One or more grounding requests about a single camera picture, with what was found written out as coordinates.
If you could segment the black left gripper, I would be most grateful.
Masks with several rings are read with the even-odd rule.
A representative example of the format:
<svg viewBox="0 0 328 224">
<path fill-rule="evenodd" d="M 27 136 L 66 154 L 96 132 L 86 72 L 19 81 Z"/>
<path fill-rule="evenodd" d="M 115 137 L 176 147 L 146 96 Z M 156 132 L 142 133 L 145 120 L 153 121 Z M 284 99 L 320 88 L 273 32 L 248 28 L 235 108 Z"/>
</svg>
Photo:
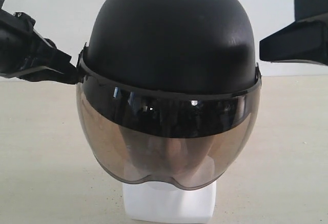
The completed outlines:
<svg viewBox="0 0 328 224">
<path fill-rule="evenodd" d="M 35 20 L 23 12 L 1 10 L 1 77 L 77 84 L 78 70 L 72 57 L 50 39 L 41 41 L 34 25 Z"/>
</svg>

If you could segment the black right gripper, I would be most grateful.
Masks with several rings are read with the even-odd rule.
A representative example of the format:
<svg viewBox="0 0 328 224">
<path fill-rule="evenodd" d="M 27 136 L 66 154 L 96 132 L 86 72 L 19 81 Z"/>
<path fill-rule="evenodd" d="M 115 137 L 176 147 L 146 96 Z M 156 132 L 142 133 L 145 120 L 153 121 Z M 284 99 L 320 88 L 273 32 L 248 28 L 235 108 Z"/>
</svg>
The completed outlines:
<svg viewBox="0 0 328 224">
<path fill-rule="evenodd" d="M 327 0 L 294 0 L 294 19 L 260 41 L 260 60 L 327 66 Z"/>
</svg>

